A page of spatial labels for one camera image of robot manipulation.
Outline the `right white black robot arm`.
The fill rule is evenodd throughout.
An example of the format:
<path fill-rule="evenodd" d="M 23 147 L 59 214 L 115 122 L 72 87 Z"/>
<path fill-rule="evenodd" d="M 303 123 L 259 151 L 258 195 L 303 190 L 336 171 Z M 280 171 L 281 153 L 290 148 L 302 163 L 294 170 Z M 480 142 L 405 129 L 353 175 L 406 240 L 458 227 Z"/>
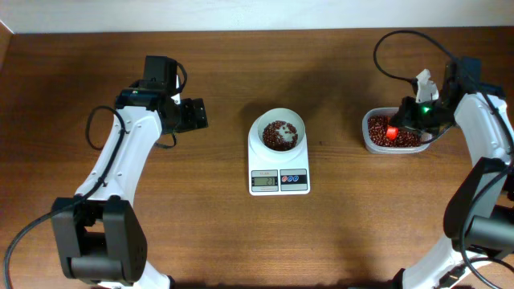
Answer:
<path fill-rule="evenodd" d="M 452 288 L 469 274 L 494 287 L 478 269 L 492 263 L 513 268 L 504 261 L 513 252 L 513 210 L 497 203 L 503 191 L 513 191 L 513 128 L 501 90 L 481 84 L 479 77 L 478 59 L 453 59 L 434 96 L 429 76 L 422 73 L 417 96 L 404 98 L 390 121 L 434 138 L 456 126 L 472 162 L 446 207 L 444 235 L 420 261 L 397 273 L 397 288 Z"/>

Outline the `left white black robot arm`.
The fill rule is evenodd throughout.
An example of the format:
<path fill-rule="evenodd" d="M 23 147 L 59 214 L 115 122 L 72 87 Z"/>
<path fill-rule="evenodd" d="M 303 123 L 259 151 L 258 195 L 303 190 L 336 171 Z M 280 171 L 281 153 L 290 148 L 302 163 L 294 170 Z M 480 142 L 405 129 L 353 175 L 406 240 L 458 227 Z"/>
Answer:
<path fill-rule="evenodd" d="M 206 128 L 202 99 L 181 99 L 186 69 L 148 55 L 141 79 L 106 111 L 111 132 L 74 197 L 58 197 L 51 224 L 63 274 L 104 288 L 172 288 L 173 278 L 148 261 L 148 243 L 133 209 L 147 157 L 165 134 Z"/>

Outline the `orange plastic measuring scoop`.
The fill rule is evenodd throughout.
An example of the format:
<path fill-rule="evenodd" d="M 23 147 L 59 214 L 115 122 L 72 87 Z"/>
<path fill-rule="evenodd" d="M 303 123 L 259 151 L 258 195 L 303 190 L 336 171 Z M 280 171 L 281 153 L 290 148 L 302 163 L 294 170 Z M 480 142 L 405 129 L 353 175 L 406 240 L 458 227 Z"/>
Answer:
<path fill-rule="evenodd" d="M 386 129 L 385 136 L 388 140 L 393 141 L 396 140 L 399 134 L 399 129 L 393 126 L 388 125 Z"/>

